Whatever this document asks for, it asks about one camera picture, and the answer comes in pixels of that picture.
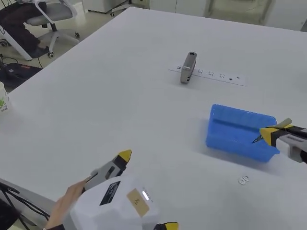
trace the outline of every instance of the office chair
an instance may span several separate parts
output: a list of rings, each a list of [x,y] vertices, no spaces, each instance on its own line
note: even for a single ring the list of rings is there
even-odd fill
[[[133,6],[132,0],[128,0],[128,4],[124,4],[124,5],[121,5],[121,6],[118,6],[118,7],[114,8],[114,9],[112,9],[110,15],[112,17],[114,17],[115,16],[114,12],[125,10],[125,9],[129,8],[130,6]]]
[[[26,23],[33,26],[41,25],[46,28],[47,24],[50,24],[51,31],[47,34],[40,36],[39,40],[44,40],[46,38],[51,37],[51,42],[49,45],[49,53],[48,57],[53,58],[53,47],[56,42],[56,39],[59,37],[63,37],[69,41],[72,41],[75,44],[79,43],[79,34],[75,32],[75,38],[65,34],[64,32],[67,30],[58,30],[55,22],[66,20],[69,18],[74,18],[77,15],[77,11],[73,5],[69,2],[69,0],[59,0],[59,3],[47,3],[47,10],[43,12],[43,10],[38,6],[38,4],[42,1],[46,0],[33,0],[35,6],[41,11],[42,15],[34,18],[30,18]]]

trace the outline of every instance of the blue plastic basket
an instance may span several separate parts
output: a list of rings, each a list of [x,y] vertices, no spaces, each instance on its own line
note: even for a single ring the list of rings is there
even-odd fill
[[[268,162],[279,151],[264,140],[252,144],[259,129],[277,124],[272,116],[223,105],[211,108],[206,144],[210,148]]]

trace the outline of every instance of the white chair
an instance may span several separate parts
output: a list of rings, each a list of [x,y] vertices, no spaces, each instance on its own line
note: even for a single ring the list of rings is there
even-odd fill
[[[46,0],[33,0],[33,3],[35,3],[35,6],[39,9],[39,11],[41,11],[42,15],[31,18],[26,23],[33,26],[44,26],[47,24],[51,25],[52,30],[47,34],[40,36],[38,39],[44,40],[46,38],[51,38],[48,57],[53,58],[53,47],[57,38],[62,37],[72,41],[75,44],[79,43],[77,38],[80,36],[77,32],[75,32],[75,37],[72,37],[65,33],[67,30],[58,30],[55,25],[55,22],[57,21],[74,18],[77,15],[77,11],[74,6],[71,5],[69,0],[59,0],[59,3],[47,3],[47,10],[46,12],[43,12],[43,10],[38,6],[40,2],[46,2]]]

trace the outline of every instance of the chair base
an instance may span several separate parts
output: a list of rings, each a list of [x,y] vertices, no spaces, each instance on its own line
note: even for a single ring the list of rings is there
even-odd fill
[[[72,37],[72,36],[69,36],[68,34],[66,34],[65,32],[67,31],[71,31],[71,30],[56,30],[56,31],[50,31],[49,33],[47,34],[44,34],[42,36],[40,36],[38,39],[40,41],[42,40],[45,40],[45,39],[50,39],[51,38],[51,42],[50,42],[50,45],[49,45],[49,52],[50,53],[53,53],[53,47],[54,47],[54,44],[57,40],[57,38],[59,37],[62,37],[62,38],[65,38],[71,42],[73,42],[74,44],[78,44],[79,43],[79,40]]]

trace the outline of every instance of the power strip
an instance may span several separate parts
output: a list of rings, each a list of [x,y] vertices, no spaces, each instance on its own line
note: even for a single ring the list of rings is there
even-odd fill
[[[169,68],[170,71],[181,73],[181,65],[174,66],[173,68]],[[204,69],[199,69],[195,67],[192,76],[197,76],[201,78],[208,78],[216,81],[223,81],[230,84],[247,86],[246,85],[246,78],[244,76],[238,76],[235,74],[229,73],[221,73],[218,71],[208,71]]]

